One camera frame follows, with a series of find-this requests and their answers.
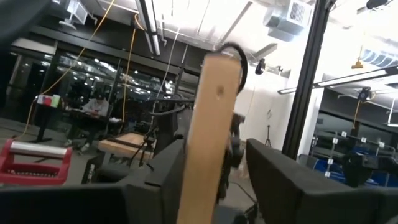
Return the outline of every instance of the floor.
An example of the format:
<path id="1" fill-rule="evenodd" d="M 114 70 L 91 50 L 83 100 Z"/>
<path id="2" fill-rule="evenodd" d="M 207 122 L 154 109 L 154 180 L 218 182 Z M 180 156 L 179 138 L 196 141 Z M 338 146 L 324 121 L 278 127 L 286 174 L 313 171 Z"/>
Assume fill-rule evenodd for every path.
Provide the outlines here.
<path id="1" fill-rule="evenodd" d="M 25 124 L 23 123 L 18 123 L 16 121 L 0 118 L 0 147 L 4 145 L 7 139 L 13 136 L 21 135 L 24 129 L 25 129 Z M 38 132 L 39 132 L 38 127 L 29 126 L 25 135 L 20 137 L 19 140 L 20 141 L 34 140 Z M 61 147 L 66 140 L 65 133 L 60 133 L 52 130 L 46 130 L 44 136 L 52 138 L 51 141 L 43 143 L 49 146 Z M 83 172 L 86 167 L 86 162 L 88 159 L 92 158 L 92 156 L 93 155 L 81 156 L 78 155 L 76 152 L 73 153 L 68 179 L 65 183 L 66 185 L 81 184 L 81 178 L 83 177 Z M 16 157 L 16 161 L 21 161 L 21 162 L 33 162 L 36 160 L 37 160 L 36 157 L 27 157 L 27 156 Z M 56 160 L 47 160 L 44 161 L 43 164 L 59 164 L 59 162 L 60 161 Z M 252 205 L 252 200 L 236 184 L 239 184 L 252 198 L 255 198 L 250 182 L 247 179 L 240 179 L 237 177 L 231 177 L 230 181 L 231 184 L 227 193 L 227 198 L 221 203 L 224 205 L 240 208 L 242 210 L 249 208 Z"/>

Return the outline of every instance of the wooden board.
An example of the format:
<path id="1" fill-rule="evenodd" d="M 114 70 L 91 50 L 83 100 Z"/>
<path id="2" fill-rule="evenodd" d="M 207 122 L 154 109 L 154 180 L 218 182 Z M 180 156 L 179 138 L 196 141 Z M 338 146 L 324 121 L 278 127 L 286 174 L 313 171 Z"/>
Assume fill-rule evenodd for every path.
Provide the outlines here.
<path id="1" fill-rule="evenodd" d="M 122 135 L 116 139 L 120 140 L 120 141 L 133 143 L 136 145 L 141 145 L 144 142 L 144 136 L 140 135 L 140 134 L 136 134 L 136 133 L 127 133 L 127 134 Z M 136 153 L 138 150 L 138 148 L 136 148 L 136 147 L 126 146 L 126 145 L 108 141 L 108 140 L 100 141 L 98 143 L 98 147 L 101 151 L 114 153 L 116 155 L 124 156 L 124 157 L 132 157 L 134 155 L 134 153 Z M 141 158 L 141 154 L 142 154 L 142 151 L 139 151 L 137 153 L 136 158 Z M 149 158 L 150 158 L 150 152 L 145 152 L 144 159 L 149 159 Z"/>
<path id="2" fill-rule="evenodd" d="M 187 139 L 177 224 L 210 224 L 241 73 L 225 55 L 205 57 Z"/>

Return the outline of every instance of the person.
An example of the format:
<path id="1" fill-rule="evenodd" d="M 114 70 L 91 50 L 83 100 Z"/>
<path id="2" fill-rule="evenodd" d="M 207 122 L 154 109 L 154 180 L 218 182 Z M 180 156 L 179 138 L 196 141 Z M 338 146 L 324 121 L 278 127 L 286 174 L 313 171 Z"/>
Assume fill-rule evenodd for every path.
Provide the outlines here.
<path id="1" fill-rule="evenodd" d="M 83 111 L 90 114 L 92 117 L 107 116 L 109 103 L 105 100 L 102 93 L 96 93 L 95 98 L 91 99 L 86 105 L 83 106 Z M 65 147 L 72 145 L 72 139 L 75 139 L 78 134 L 78 129 L 83 129 L 89 132 L 84 146 L 80 149 L 81 152 L 87 151 L 93 143 L 95 134 L 104 126 L 100 121 L 95 122 L 92 119 L 80 119 L 72 123 L 72 127 L 67 135 L 67 142 Z"/>

